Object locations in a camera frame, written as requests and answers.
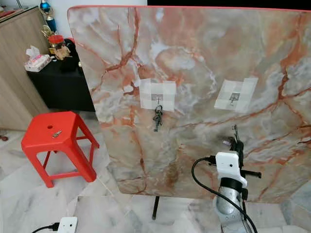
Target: decorative figurine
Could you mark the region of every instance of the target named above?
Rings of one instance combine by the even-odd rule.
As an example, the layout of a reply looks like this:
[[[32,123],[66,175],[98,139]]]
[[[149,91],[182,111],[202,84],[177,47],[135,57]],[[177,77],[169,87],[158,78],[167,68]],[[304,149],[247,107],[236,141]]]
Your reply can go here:
[[[50,4],[48,4],[46,0],[41,0],[39,10],[44,15],[45,21],[47,22],[51,31],[56,32],[56,23],[53,18],[54,10],[51,8]]]

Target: black cable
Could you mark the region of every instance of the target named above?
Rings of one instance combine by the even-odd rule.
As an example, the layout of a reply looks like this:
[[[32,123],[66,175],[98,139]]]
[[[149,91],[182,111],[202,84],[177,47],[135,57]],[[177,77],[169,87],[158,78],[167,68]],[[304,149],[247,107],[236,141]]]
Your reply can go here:
[[[54,232],[58,230],[58,227],[59,227],[59,222],[56,222],[50,226],[45,226],[45,227],[40,227],[39,229],[35,230],[34,232],[32,233],[36,233],[40,230],[43,230],[43,229],[52,229]]]
[[[208,190],[209,192],[211,192],[211,193],[213,193],[213,194],[216,194],[218,197],[221,197],[221,198],[225,199],[225,200],[228,201],[231,205],[233,205],[235,208],[237,208],[238,211],[239,211],[241,214],[243,214],[243,215],[247,218],[247,220],[249,221],[249,223],[252,225],[252,228],[253,228],[253,230],[254,230],[254,233],[258,233],[258,232],[257,232],[257,229],[256,229],[256,227],[255,227],[255,224],[253,223],[252,219],[246,214],[245,211],[243,211],[236,203],[234,203],[232,200],[230,200],[229,198],[227,198],[227,197],[224,196],[223,194],[221,194],[221,193],[219,193],[219,192],[217,192],[217,191],[215,191],[215,190],[213,190],[213,189],[211,189],[211,188],[205,186],[205,185],[202,184],[201,182],[199,182],[199,180],[195,177],[195,175],[194,175],[194,168],[195,168],[195,166],[198,164],[198,162],[203,161],[203,160],[209,161],[209,158],[208,158],[208,157],[205,157],[205,158],[198,159],[198,160],[196,160],[196,161],[194,162],[194,164],[192,165],[191,174],[192,174],[192,177],[193,177],[194,181],[195,181],[198,185],[200,185],[201,187],[203,187],[204,189]]]

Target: marble floor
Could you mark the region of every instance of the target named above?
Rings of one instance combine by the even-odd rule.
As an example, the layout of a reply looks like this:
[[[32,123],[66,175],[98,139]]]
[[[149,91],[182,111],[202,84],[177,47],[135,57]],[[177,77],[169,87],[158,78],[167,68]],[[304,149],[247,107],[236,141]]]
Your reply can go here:
[[[0,141],[0,233],[31,233],[64,216],[78,217],[77,233],[221,232],[206,200],[161,197],[157,219],[152,220],[154,197],[120,193],[106,169],[109,157],[98,121],[90,114],[82,117],[101,144],[94,154],[97,179],[92,183],[73,177],[55,180],[54,188],[47,188],[21,150],[24,133],[7,132],[9,141]],[[80,140],[79,145],[88,154],[89,142]],[[51,153],[49,174],[73,169],[65,154]],[[257,228],[286,225],[277,204],[248,203],[247,210]]]

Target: marble tabletop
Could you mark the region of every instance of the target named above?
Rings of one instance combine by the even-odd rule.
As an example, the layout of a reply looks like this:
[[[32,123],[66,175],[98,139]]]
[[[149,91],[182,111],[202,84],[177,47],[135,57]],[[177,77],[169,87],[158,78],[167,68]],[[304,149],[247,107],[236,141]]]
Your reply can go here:
[[[76,6],[68,19],[123,193],[210,199],[191,177],[239,127],[249,199],[311,178],[311,13]],[[154,132],[154,108],[163,106]],[[217,189],[216,169],[198,179]]]

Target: white power outlet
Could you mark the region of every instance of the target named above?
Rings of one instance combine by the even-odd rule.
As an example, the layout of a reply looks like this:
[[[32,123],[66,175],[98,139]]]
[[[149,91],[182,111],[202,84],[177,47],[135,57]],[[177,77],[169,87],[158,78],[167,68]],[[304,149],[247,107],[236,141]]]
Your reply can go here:
[[[63,217],[59,222],[58,233],[75,233],[77,228],[77,217]]]

